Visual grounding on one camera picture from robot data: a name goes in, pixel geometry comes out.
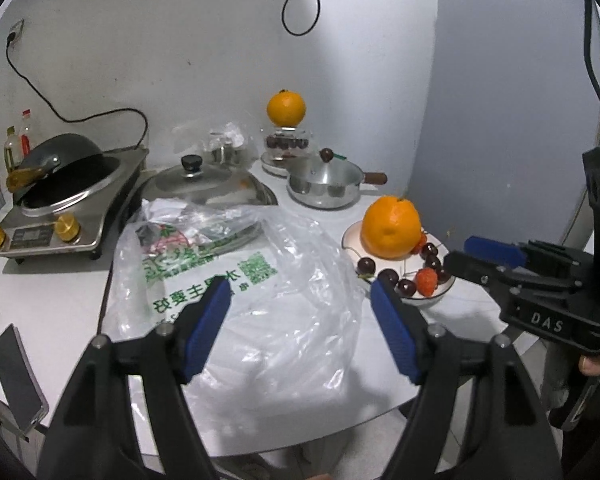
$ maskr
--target phone screen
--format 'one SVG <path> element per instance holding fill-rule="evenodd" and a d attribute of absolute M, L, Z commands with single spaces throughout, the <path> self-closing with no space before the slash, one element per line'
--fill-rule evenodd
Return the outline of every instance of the phone screen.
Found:
<path fill-rule="evenodd" d="M 13 325 L 0 335 L 0 383 L 18 427 L 29 433 L 47 414 L 48 405 Z"/>

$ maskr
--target tile floor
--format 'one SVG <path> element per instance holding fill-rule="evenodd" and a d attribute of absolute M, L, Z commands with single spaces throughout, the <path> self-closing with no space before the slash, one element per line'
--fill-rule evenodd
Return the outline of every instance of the tile floor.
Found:
<path fill-rule="evenodd" d="M 522 356 L 522 361 L 537 388 L 542 380 L 545 355 L 544 345 L 536 342 Z M 454 417 L 439 468 L 453 465 L 458 458 L 469 400 L 468 383 L 458 389 Z M 5 406 L 0 406 L 0 417 L 12 419 L 10 415 Z M 230 470 L 237 471 L 241 478 L 247 480 L 261 480 L 266 478 L 267 473 L 270 480 L 303 480 L 325 472 L 330 472 L 334 480 L 374 480 L 382 474 L 405 425 L 406 420 L 402 414 L 393 410 L 336 437 L 327 437 L 306 446 L 264 453 L 257 457 L 221 461 L 220 465 L 229 466 Z M 28 435 L 29 442 L 20 439 L 18 446 L 18 439 L 13 433 L 5 428 L 2 428 L 1 432 L 14 453 L 20 456 L 27 468 L 35 474 L 43 437 L 37 431 L 33 431 Z M 558 432 L 555 434 L 559 445 L 561 435 Z M 159 468 L 159 461 L 155 458 L 149 458 L 149 464 Z"/>

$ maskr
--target wall socket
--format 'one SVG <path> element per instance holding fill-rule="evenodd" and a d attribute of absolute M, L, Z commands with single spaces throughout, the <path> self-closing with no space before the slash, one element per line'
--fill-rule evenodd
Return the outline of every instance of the wall socket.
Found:
<path fill-rule="evenodd" d="M 18 23 L 16 23 L 9 29 L 9 34 L 14 32 L 16 35 L 16 37 L 13 38 L 13 41 L 11 41 L 11 44 L 14 44 L 16 41 L 18 41 L 20 39 L 20 37 L 22 36 L 23 28 L 24 28 L 24 20 L 20 20 Z"/>

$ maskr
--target wall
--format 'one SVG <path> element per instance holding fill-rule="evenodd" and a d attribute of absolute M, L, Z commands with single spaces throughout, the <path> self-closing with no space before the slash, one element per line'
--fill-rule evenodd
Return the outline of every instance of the wall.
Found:
<path fill-rule="evenodd" d="M 104 148 L 141 131 L 133 115 L 71 128 L 56 120 L 4 59 L 8 28 L 24 18 L 14 63 L 67 117 L 142 108 L 150 166 L 176 162 L 174 126 L 239 120 L 259 131 L 269 97 L 291 88 L 323 146 L 386 170 L 402 190 L 426 105 L 437 0 L 322 0 L 320 23 L 299 39 L 282 29 L 283 1 L 14 0 L 0 20 L 0 145 L 24 108 L 47 135 L 72 130 Z M 291 0 L 290 26 L 301 30 L 314 12 L 315 0 Z"/>
<path fill-rule="evenodd" d="M 564 235 L 600 126 L 583 20 L 584 0 L 439 0 L 409 197 L 451 247 Z"/>

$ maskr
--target bottle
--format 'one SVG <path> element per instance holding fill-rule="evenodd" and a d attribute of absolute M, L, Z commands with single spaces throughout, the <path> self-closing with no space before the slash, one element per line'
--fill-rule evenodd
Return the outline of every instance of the bottle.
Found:
<path fill-rule="evenodd" d="M 4 143 L 4 164 L 7 172 L 15 170 L 22 162 L 22 143 L 16 135 L 16 128 L 9 126 L 7 129 L 7 141 Z"/>
<path fill-rule="evenodd" d="M 36 135 L 33 131 L 33 122 L 31 120 L 31 110 L 24 110 L 22 113 L 22 124 L 18 132 L 20 143 L 22 144 L 22 155 L 27 156 L 36 144 Z"/>

